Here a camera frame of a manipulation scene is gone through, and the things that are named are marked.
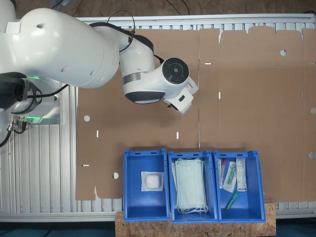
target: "wooden board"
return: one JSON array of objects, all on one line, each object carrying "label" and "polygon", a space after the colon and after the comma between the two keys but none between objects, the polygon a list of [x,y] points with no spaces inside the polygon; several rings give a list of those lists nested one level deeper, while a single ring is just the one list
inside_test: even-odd
[{"label": "wooden board", "polygon": [[171,221],[124,222],[123,212],[115,218],[117,237],[259,237],[275,236],[276,203],[265,201],[265,223],[171,224]]}]

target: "green light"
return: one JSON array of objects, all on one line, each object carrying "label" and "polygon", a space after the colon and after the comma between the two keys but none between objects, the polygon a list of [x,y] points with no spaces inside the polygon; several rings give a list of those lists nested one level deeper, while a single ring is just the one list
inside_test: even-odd
[{"label": "green light", "polygon": [[36,80],[40,79],[39,77],[29,77],[29,78],[36,79]]}]

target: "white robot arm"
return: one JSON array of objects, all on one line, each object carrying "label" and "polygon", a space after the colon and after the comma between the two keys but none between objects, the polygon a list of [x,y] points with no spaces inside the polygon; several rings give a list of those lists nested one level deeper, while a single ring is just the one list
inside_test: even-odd
[{"label": "white robot arm", "polygon": [[54,96],[31,98],[52,93],[51,80],[96,88],[114,76],[119,64],[124,94],[132,102],[148,104],[163,99],[181,114],[190,107],[193,96],[186,89],[188,66],[181,59],[169,58],[155,69],[153,44],[147,38],[108,23],[89,26],[46,8],[33,10],[15,22],[13,4],[0,0],[0,11],[3,8],[0,137],[8,128],[9,114],[42,117],[52,109]]}]

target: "face mask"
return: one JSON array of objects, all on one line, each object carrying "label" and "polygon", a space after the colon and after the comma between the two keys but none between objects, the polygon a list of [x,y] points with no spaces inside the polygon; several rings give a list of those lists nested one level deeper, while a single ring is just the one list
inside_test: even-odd
[{"label": "face mask", "polygon": [[207,212],[203,181],[203,161],[178,159],[175,162],[175,184],[180,213]]}]

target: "cable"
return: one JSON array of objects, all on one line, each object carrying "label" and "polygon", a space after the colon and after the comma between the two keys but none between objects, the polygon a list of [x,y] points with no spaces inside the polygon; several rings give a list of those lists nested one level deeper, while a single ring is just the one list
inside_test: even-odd
[{"label": "cable", "polygon": [[189,7],[188,7],[188,5],[186,4],[186,2],[185,1],[183,1],[183,0],[181,0],[183,3],[184,3],[184,5],[187,7],[187,9],[188,9],[188,13],[190,14],[190,10],[189,10]]},{"label": "cable", "polygon": [[55,6],[53,6],[51,9],[54,9],[55,7],[57,7],[59,4],[61,4],[64,0],[60,0]]},{"label": "cable", "polygon": [[56,95],[57,93],[59,93],[60,91],[62,91],[63,89],[65,89],[67,86],[69,86],[68,84],[64,85],[62,88],[56,90],[53,93],[50,94],[45,94],[45,95],[28,95],[28,98],[43,98],[43,97],[50,97],[53,95]]},{"label": "cable", "polygon": [[24,131],[20,131],[20,132],[19,132],[19,131],[17,131],[17,130],[14,130],[14,132],[17,133],[17,134],[22,134]]},{"label": "cable", "polygon": [[9,140],[11,135],[11,131],[8,131],[8,134],[6,135],[5,139],[3,140],[3,142],[0,143],[0,148],[3,147],[3,145]]},{"label": "cable", "polygon": [[[63,89],[65,89],[66,87],[68,86],[68,84],[64,85],[62,88],[56,90],[55,92],[53,93],[50,93],[50,94],[44,94],[44,95],[28,95],[28,99],[29,98],[43,98],[43,97],[49,97],[49,96],[53,96],[53,95],[56,95],[57,93],[59,93],[60,91],[62,91]],[[0,95],[0,96],[3,96],[3,97],[14,97],[14,98],[17,98],[17,99],[21,99],[21,97],[23,97],[22,95],[17,95],[17,96],[14,96],[14,95]]]},{"label": "cable", "polygon": [[315,11],[304,11],[303,14],[306,14],[306,13],[312,13],[316,16],[316,12]]},{"label": "cable", "polygon": [[50,234],[50,232],[55,228],[56,225],[57,225],[57,223],[54,224],[54,225],[46,232],[46,234],[43,235],[43,237],[47,237],[47,236]]},{"label": "cable", "polygon": [[77,10],[74,12],[73,16],[77,13],[77,11],[78,11],[78,9],[80,8],[82,2],[83,2],[83,0],[81,0],[79,6],[77,7]]},{"label": "cable", "polygon": [[157,55],[154,55],[154,56],[159,60],[160,64],[162,64],[164,62],[164,60],[162,58],[160,58],[159,56],[157,56]]},{"label": "cable", "polygon": [[[169,2],[168,0],[166,0],[166,1],[167,1],[180,15],[182,15],[182,14],[176,9],[176,7],[171,4],[171,2]],[[184,5],[187,7],[188,14],[190,14],[190,9],[189,9],[188,5],[186,4],[186,2],[183,1],[183,0],[181,0],[181,1],[182,1],[182,2],[184,3]]]},{"label": "cable", "polygon": [[22,130],[20,132],[17,131],[17,130],[14,130],[14,132],[17,133],[17,134],[22,134],[23,132],[25,132],[25,129],[26,129],[26,121],[22,121]]},{"label": "cable", "polygon": [[171,6],[173,6],[173,8],[180,14],[180,15],[182,15],[177,9],[176,9],[176,7],[174,6],[174,5],[172,5],[168,0],[166,0]]},{"label": "cable", "polygon": [[126,50],[126,49],[132,44],[132,42],[133,42],[134,34],[135,34],[135,20],[134,20],[133,15],[132,15],[130,12],[126,11],[126,10],[118,10],[118,11],[113,12],[113,13],[110,15],[109,19],[111,18],[111,16],[113,16],[114,13],[117,13],[117,12],[119,12],[119,11],[124,11],[124,12],[127,12],[128,14],[130,14],[131,17],[133,18],[133,22],[134,22],[134,29],[132,30],[132,38],[131,38],[131,41],[129,42],[128,46],[126,46],[126,48],[124,48],[124,49],[122,49],[122,50],[119,51],[119,52],[122,52],[122,51]]}]

